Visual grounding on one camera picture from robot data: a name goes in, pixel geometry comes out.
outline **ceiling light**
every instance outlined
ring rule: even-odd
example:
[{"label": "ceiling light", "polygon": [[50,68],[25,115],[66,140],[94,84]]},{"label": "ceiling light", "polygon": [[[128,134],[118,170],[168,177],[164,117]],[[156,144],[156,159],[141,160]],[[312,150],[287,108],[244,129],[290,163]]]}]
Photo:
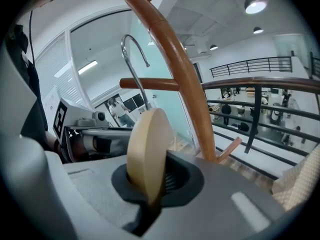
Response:
[{"label": "ceiling light", "polygon": [[217,49],[217,48],[218,48],[218,46],[216,46],[215,44],[213,44],[213,45],[210,46],[210,51],[215,50],[215,49]]},{"label": "ceiling light", "polygon": [[256,14],[266,8],[267,3],[260,0],[245,0],[244,9],[247,14]]},{"label": "ceiling light", "polygon": [[256,26],[254,29],[253,29],[253,33],[254,34],[259,34],[259,33],[262,33],[264,30],[261,28],[261,27],[258,27]]},{"label": "ceiling light", "polygon": [[79,70],[79,75],[81,75],[83,72],[87,71],[88,69],[92,68],[93,66],[97,65],[98,62],[95,60],[90,62],[88,65],[85,65],[83,68]]}]

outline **chair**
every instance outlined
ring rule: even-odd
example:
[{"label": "chair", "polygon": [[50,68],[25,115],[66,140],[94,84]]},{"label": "chair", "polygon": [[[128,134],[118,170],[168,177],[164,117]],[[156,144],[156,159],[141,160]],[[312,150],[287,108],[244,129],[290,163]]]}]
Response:
[{"label": "chair", "polygon": [[320,175],[320,145],[296,166],[286,170],[272,186],[273,198],[288,211],[306,201]]}]

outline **window blinds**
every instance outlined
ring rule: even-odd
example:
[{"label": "window blinds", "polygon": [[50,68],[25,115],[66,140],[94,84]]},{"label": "window blinds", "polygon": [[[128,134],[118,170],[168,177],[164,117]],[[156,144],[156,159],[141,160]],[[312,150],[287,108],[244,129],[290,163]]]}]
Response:
[{"label": "window blinds", "polygon": [[77,104],[85,106],[81,94],[77,91],[73,79],[72,69],[66,53],[65,35],[57,37],[36,58],[35,68],[39,76],[41,100],[44,106],[48,131],[53,132],[53,123],[57,109],[57,99],[65,98]]}]

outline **metal railing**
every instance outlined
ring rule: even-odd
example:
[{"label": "metal railing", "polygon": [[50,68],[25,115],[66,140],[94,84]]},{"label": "metal railing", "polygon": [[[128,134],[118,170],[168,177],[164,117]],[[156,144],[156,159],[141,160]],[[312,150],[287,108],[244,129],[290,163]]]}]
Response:
[{"label": "metal railing", "polygon": [[[313,136],[304,132],[301,132],[296,129],[290,129],[286,127],[282,127],[276,124],[272,123],[265,123],[265,122],[259,122],[260,115],[261,115],[261,109],[263,110],[271,110],[271,111],[278,111],[281,114],[287,113],[291,115],[297,115],[313,120],[320,121],[320,115],[316,113],[310,113],[307,111],[287,108],[283,106],[275,106],[275,105],[265,105],[261,104],[262,100],[262,88],[280,88],[280,89],[289,89],[294,91],[302,91],[302,92],[308,92],[308,93],[314,93],[314,94],[320,94],[320,85],[319,82],[316,80],[311,79],[303,79],[303,78],[295,78],[295,77],[289,77],[289,78],[268,78],[268,77],[245,77],[245,78],[234,78],[234,79],[228,79],[228,80],[219,80],[219,81],[213,81],[213,82],[207,82],[202,84],[202,88],[204,90],[210,90],[210,89],[217,89],[217,88],[228,88],[228,87],[253,87],[254,88],[254,103],[252,102],[242,102],[242,101],[228,101],[228,100],[207,100],[207,102],[210,103],[216,103],[216,104],[229,104],[229,105],[238,105],[238,106],[245,106],[245,107],[251,107],[254,108],[252,119],[250,118],[243,118],[240,116],[235,115],[228,115],[223,114],[220,112],[214,112],[211,111],[210,114],[221,116],[225,118],[235,119],[240,122],[245,122],[251,124],[250,131],[244,132],[240,129],[236,129],[230,126],[226,126],[222,123],[213,122],[212,125],[218,126],[224,129],[231,130],[233,132],[242,134],[244,136],[249,137],[247,143],[242,143],[245,148],[245,152],[248,153],[249,150],[252,148],[254,150],[258,149],[257,147],[252,146],[252,143],[254,139],[268,143],[270,145],[276,146],[281,149],[285,149],[287,151],[294,152],[296,154],[306,156],[308,153],[292,147],[288,145],[282,144],[280,141],[274,141],[265,137],[261,137],[257,135],[257,128],[258,126],[269,128],[276,130],[277,132],[290,134],[292,136],[298,136],[304,140],[309,140],[315,143],[320,143],[320,137]],[[262,153],[267,154],[268,156],[274,157],[280,161],[283,161],[287,164],[294,165],[291,161],[284,161],[285,159],[277,156],[277,154],[271,154],[267,152],[266,150],[259,150]]]},{"label": "metal railing", "polygon": [[210,68],[212,77],[230,76],[240,73],[252,73],[261,71],[292,72],[292,62],[289,56],[265,57],[248,59]]},{"label": "metal railing", "polygon": [[310,52],[311,59],[311,75],[320,78],[320,58],[314,57],[313,53]]}]

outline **curved wooden pole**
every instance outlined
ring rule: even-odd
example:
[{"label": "curved wooden pole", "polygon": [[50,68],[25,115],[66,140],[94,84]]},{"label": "curved wooden pole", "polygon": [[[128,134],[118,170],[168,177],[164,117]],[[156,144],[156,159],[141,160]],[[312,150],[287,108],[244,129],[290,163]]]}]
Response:
[{"label": "curved wooden pole", "polygon": [[[166,78],[139,78],[144,89],[176,91],[179,92],[179,85],[174,79]],[[120,87],[124,89],[138,89],[133,78],[121,78]]]},{"label": "curved wooden pole", "polygon": [[217,161],[208,105],[194,66],[165,17],[148,0],[125,0],[148,29],[166,61],[189,112],[203,157]]}]

